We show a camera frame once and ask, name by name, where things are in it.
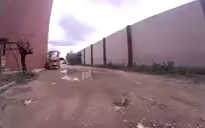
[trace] muddy ground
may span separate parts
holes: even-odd
[[[137,125],[205,128],[205,82],[65,66],[0,94],[0,128]]]

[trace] tall boundary wall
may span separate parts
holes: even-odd
[[[85,64],[205,67],[203,8],[197,0],[127,26],[85,48]]]

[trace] pink building wall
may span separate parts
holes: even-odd
[[[151,65],[174,61],[205,66],[205,17],[199,1],[169,10],[132,26],[133,60]]]
[[[34,49],[27,56],[29,69],[43,68],[46,62],[49,20],[53,0],[0,0],[0,38],[17,41],[25,35]],[[17,68],[11,51],[6,67]]]

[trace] vegetation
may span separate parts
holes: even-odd
[[[33,54],[33,49],[30,47],[30,42],[26,38],[18,41],[17,47],[20,52],[23,74],[25,74],[25,72],[27,72],[26,56]]]
[[[73,51],[70,51],[66,54],[66,61],[67,64],[70,65],[82,64],[81,52],[74,53]]]

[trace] rock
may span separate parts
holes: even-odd
[[[145,128],[145,127],[141,123],[138,123],[136,128]]]
[[[165,108],[167,108],[167,105],[165,105],[165,104],[158,104],[158,107],[160,109],[165,109]]]
[[[121,110],[121,107],[120,107],[120,106],[114,106],[114,110],[115,110],[115,111],[120,111],[120,110]]]

